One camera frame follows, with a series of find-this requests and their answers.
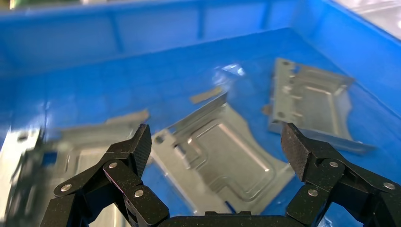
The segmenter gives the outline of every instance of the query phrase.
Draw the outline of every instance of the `sheet metal part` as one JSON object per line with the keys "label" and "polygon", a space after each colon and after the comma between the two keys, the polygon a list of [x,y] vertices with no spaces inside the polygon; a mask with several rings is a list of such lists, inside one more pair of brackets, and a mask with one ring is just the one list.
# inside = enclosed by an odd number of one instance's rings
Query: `sheet metal part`
{"label": "sheet metal part", "polygon": [[21,195],[16,191],[18,180],[27,179],[38,165],[40,155],[34,148],[40,137],[39,129],[8,132],[0,151],[0,225],[7,221],[7,214],[16,214]]}
{"label": "sheet metal part", "polygon": [[273,79],[270,131],[280,133],[284,123],[292,122],[305,136],[336,149],[363,154],[375,148],[353,141],[348,131],[353,78],[278,58]]}
{"label": "sheet metal part", "polygon": [[[16,193],[21,199],[19,199],[20,202],[12,204],[15,211],[8,212],[8,220],[4,226],[39,226],[50,199],[54,198],[54,188],[95,165],[111,144],[132,137],[139,124],[147,118],[148,112],[145,110],[121,118],[113,118],[100,125],[64,129],[61,130],[59,139],[31,146],[31,148],[35,148],[34,151],[37,154],[41,155],[39,165],[35,171],[31,171],[33,173],[30,175],[31,181],[18,180]],[[40,167],[42,156],[47,152],[57,152],[56,162],[53,166]],[[0,169],[3,171],[4,166],[0,165]],[[130,225],[112,204],[105,208],[90,226],[124,227]]]}
{"label": "sheet metal part", "polygon": [[294,176],[260,147],[226,97],[153,136],[152,157],[195,215],[230,213],[229,206],[259,214]]}

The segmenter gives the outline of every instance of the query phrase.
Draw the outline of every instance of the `metal pin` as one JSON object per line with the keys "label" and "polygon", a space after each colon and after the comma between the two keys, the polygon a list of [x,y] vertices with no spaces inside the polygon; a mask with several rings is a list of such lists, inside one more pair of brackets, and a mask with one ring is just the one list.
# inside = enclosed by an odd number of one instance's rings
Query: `metal pin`
{"label": "metal pin", "polygon": [[383,185],[384,185],[386,188],[388,188],[388,189],[391,189],[391,190],[394,190],[394,189],[395,189],[395,186],[394,186],[394,184],[392,184],[392,183],[387,183],[387,182],[385,182]]}
{"label": "metal pin", "polygon": [[68,191],[71,187],[72,187],[71,184],[66,184],[66,185],[62,186],[61,191],[62,191],[62,192],[66,192],[66,191]]}
{"label": "metal pin", "polygon": [[135,195],[135,197],[137,197],[137,198],[138,198],[138,197],[141,197],[141,196],[143,195],[143,191],[142,191],[142,190],[138,190],[138,191],[135,192],[134,195]]}
{"label": "metal pin", "polygon": [[338,167],[338,163],[337,163],[337,162],[330,162],[330,165],[331,165],[332,167]]}
{"label": "metal pin", "polygon": [[317,196],[317,191],[315,189],[309,189],[308,194],[310,196],[316,197]]}
{"label": "metal pin", "polygon": [[113,169],[114,167],[116,167],[117,166],[117,163],[116,162],[113,162],[113,163],[111,163],[110,165],[109,165],[109,168],[110,169]]}

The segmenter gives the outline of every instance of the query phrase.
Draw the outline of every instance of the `textured gripper pad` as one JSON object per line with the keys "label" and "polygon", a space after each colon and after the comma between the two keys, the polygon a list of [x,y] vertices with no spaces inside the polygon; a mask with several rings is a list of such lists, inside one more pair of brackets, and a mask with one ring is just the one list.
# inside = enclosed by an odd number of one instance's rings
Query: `textured gripper pad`
{"label": "textured gripper pad", "polygon": [[152,150],[152,136],[149,125],[141,124],[131,140],[133,140],[135,146],[133,154],[137,166],[137,174],[139,177],[142,177],[150,151]]}
{"label": "textured gripper pad", "polygon": [[281,132],[281,147],[288,162],[301,181],[303,180],[310,153],[304,145],[306,140],[307,138],[303,136],[293,123],[284,125]]}

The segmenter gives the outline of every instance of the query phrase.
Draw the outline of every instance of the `silver metal part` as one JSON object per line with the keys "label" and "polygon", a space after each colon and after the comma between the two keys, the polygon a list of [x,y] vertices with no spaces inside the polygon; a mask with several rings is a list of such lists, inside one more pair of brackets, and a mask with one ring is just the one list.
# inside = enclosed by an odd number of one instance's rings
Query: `silver metal part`
{"label": "silver metal part", "polygon": [[317,196],[317,191],[315,189],[309,189],[308,194],[310,196],[316,197]]}
{"label": "silver metal part", "polygon": [[330,165],[331,165],[332,167],[338,167],[338,163],[337,163],[337,162],[330,162]]}
{"label": "silver metal part", "polygon": [[[95,165],[109,146],[131,138],[139,124],[147,119],[148,114],[140,112],[139,116],[130,114],[120,118],[114,118],[101,125],[89,125],[61,130],[61,137],[58,140],[41,143],[30,148],[39,154],[57,152],[57,159],[53,166],[39,167],[34,175],[30,175],[30,182],[24,180],[18,182],[16,193],[18,201],[11,204],[13,212],[7,213],[7,226],[38,227],[42,221],[44,212],[49,200],[54,198],[54,188],[69,178],[83,172]],[[15,144],[8,144],[7,139],[3,145],[0,156],[4,155],[5,147],[12,148],[15,152]],[[0,171],[3,173],[4,165],[0,164]],[[114,204],[103,209],[97,219],[90,224],[91,227],[124,227],[130,226],[123,215]]]}
{"label": "silver metal part", "polygon": [[41,164],[40,157],[27,154],[35,148],[40,134],[39,129],[29,129],[8,132],[6,135],[0,151],[0,223],[7,220],[8,213],[18,208],[16,204],[21,199],[16,193],[18,181],[29,178],[33,168]]}
{"label": "silver metal part", "polygon": [[109,165],[109,168],[112,169],[112,168],[115,168],[116,166],[117,166],[117,163],[116,163],[116,162],[113,162],[113,163],[111,163],[111,164]]}
{"label": "silver metal part", "polygon": [[270,131],[281,133],[284,123],[294,123],[311,139],[336,149],[365,153],[374,146],[353,141],[347,127],[352,109],[348,88],[353,78],[278,58],[274,75]]}
{"label": "silver metal part", "polygon": [[394,190],[394,189],[395,189],[395,186],[394,186],[394,184],[392,184],[392,183],[387,183],[387,182],[385,182],[383,185],[384,185],[386,188],[388,188],[388,189],[391,189],[391,190]]}
{"label": "silver metal part", "polygon": [[294,176],[291,166],[260,147],[226,97],[153,137],[151,155],[195,215],[229,213],[228,204],[259,214]]}
{"label": "silver metal part", "polygon": [[137,198],[138,198],[138,197],[141,197],[142,195],[143,195],[143,190],[138,190],[138,191],[136,191],[135,194],[134,194],[134,196],[137,197]]}
{"label": "silver metal part", "polygon": [[62,192],[66,192],[66,191],[68,191],[71,187],[72,187],[71,184],[66,184],[66,185],[62,186],[61,191],[62,191]]}

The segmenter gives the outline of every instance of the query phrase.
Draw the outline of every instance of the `bin floor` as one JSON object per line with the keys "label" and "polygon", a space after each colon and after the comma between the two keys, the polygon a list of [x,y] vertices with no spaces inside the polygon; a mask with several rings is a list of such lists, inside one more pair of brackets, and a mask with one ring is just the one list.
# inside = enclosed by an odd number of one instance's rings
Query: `bin floor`
{"label": "bin floor", "polygon": [[[9,98],[4,98],[0,105],[1,136],[5,136],[10,126],[12,129],[37,126],[54,129],[102,123],[143,108],[149,109],[148,123],[155,133],[205,104],[193,105],[189,97],[213,88],[216,66],[240,63],[246,76],[230,88],[228,102],[248,121],[260,145],[285,161],[279,135],[267,132],[267,118],[261,111],[269,102],[270,80],[277,57],[342,73],[292,30],[280,29],[47,74],[3,79],[1,91],[3,97]],[[350,89],[350,98],[354,107],[349,116],[352,137],[379,149],[363,157],[343,155],[357,165],[400,182],[397,174],[400,159],[394,158],[391,152],[401,147],[401,142],[388,136],[395,130],[381,128],[376,120],[380,113],[370,106],[377,101],[358,84]],[[145,170],[143,180],[170,208],[172,216],[191,215],[155,164]],[[263,214],[284,214],[301,185],[298,179],[293,179]],[[335,204],[326,217],[325,226],[362,226]]]}

